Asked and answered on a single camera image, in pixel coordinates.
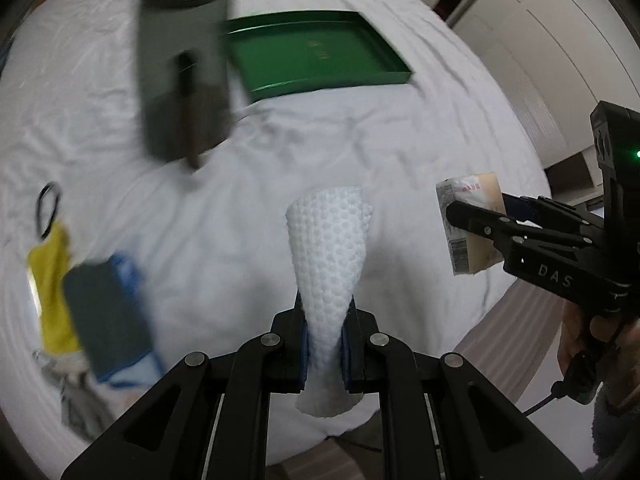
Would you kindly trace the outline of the person right hand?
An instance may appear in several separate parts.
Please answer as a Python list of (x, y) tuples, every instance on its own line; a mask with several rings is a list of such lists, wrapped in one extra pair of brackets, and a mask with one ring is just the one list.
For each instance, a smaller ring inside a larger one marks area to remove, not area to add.
[[(570, 361), (585, 349), (580, 338), (582, 315), (576, 304), (563, 304), (558, 362), (566, 374)], [(615, 415), (639, 414), (639, 321), (623, 328), (616, 338), (616, 357), (604, 366), (603, 394)]]

